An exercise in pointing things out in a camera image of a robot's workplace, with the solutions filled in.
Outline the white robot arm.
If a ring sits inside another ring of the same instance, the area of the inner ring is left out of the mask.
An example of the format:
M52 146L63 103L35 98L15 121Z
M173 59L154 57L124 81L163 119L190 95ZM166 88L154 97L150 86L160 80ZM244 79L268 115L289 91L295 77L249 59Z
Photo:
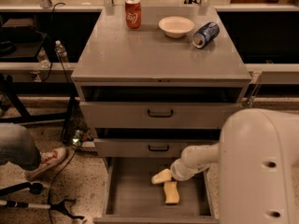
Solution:
M166 184L166 201L175 203L171 180L186 181L216 163L220 224L298 224L292 186L298 162L298 114L244 109L225 121L216 144L185 147L151 182Z

